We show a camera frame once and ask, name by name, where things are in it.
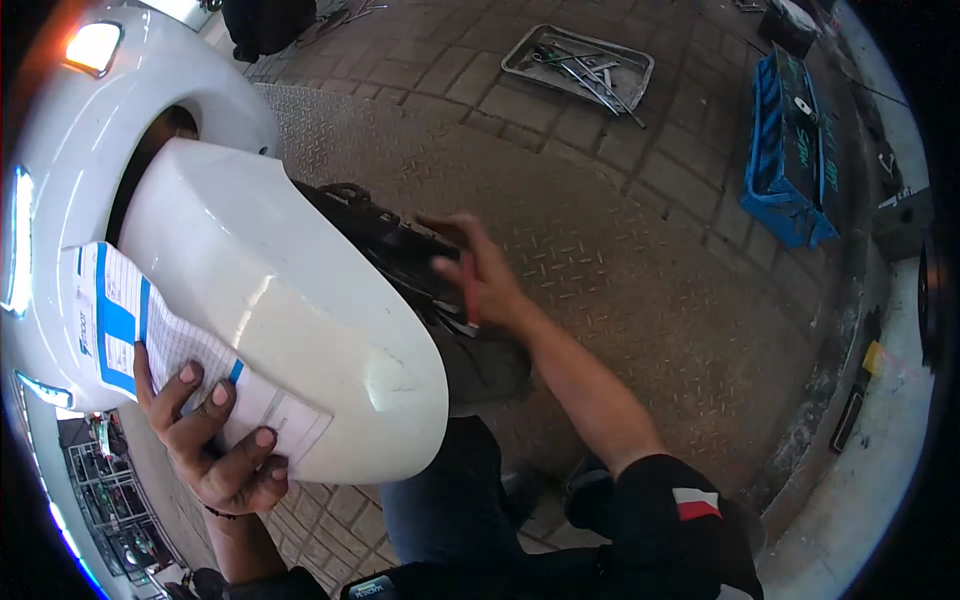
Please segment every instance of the metal tray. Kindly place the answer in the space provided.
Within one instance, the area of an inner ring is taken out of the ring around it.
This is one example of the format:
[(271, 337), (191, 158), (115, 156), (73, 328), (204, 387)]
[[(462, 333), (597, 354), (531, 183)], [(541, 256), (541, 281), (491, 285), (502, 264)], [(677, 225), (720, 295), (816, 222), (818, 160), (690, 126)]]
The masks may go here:
[(603, 56), (591, 59), (594, 64), (619, 60), (619, 66), (610, 69), (613, 91), (627, 103), (630, 110), (636, 109), (640, 104), (640, 99), (647, 91), (650, 75), (654, 70), (653, 57), (645, 52), (595, 37), (579, 36), (553, 25), (538, 25), (527, 32), (527, 35), (500, 62), (500, 67), (507, 73), (549, 85), (604, 106), (596, 96), (584, 89), (572, 77), (566, 76), (557, 68), (533, 60), (534, 46), (549, 45), (551, 42), (559, 43), (565, 50), (576, 55), (601, 53)]

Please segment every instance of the blurred hand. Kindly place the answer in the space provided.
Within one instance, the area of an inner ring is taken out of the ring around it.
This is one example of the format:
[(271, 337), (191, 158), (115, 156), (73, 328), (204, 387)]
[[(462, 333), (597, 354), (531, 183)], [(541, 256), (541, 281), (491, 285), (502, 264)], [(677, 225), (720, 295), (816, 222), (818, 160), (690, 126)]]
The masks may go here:
[(204, 380), (199, 363), (184, 365), (154, 394), (147, 349), (137, 342), (133, 373), (137, 403), (170, 451), (177, 476), (203, 504), (228, 515), (245, 515), (269, 511), (287, 493), (287, 459), (271, 454), (273, 430), (256, 429), (219, 460), (203, 449), (233, 410), (233, 384), (220, 381), (203, 404), (181, 418), (183, 404)]
[[(456, 214), (449, 217), (421, 215), (418, 221), (462, 249), (473, 252), (480, 320), (513, 329), (532, 304), (520, 291), (506, 256), (487, 235), (480, 220), (473, 215)], [(433, 259), (433, 268), (447, 280), (463, 287), (462, 264), (438, 256)]]

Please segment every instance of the blue plastic crate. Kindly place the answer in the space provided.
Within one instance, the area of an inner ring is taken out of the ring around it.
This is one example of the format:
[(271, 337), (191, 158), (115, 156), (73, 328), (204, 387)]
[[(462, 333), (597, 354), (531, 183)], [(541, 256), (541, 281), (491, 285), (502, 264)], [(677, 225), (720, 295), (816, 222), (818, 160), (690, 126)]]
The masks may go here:
[(754, 75), (754, 127), (740, 205), (789, 248), (840, 237), (827, 216), (835, 214), (837, 146), (832, 120), (818, 108), (803, 62), (775, 46)]

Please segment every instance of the jeans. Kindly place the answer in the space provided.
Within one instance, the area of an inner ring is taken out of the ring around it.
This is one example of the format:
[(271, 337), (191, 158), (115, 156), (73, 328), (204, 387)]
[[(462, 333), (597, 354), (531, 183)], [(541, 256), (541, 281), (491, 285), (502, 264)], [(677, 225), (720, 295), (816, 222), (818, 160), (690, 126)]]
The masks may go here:
[(458, 564), (549, 576), (589, 567), (596, 548), (528, 555), (504, 511), (500, 446), (478, 417), (450, 419), (436, 458), (410, 479), (380, 486), (390, 542), (403, 564)]

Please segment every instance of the bracelet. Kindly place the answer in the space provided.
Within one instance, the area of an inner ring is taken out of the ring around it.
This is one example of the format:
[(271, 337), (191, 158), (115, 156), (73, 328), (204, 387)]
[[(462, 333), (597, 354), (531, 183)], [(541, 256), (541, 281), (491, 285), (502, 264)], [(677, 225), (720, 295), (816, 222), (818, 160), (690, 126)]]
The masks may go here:
[(210, 513), (211, 513), (212, 515), (214, 515), (214, 516), (222, 516), (223, 518), (228, 519), (228, 520), (234, 520), (234, 519), (237, 518), (237, 515), (228, 515), (227, 513), (221, 513), (220, 511), (218, 511), (217, 509), (213, 508), (212, 506), (206, 506), (206, 505), (204, 504), (204, 508), (206, 508), (207, 510), (209, 510)]

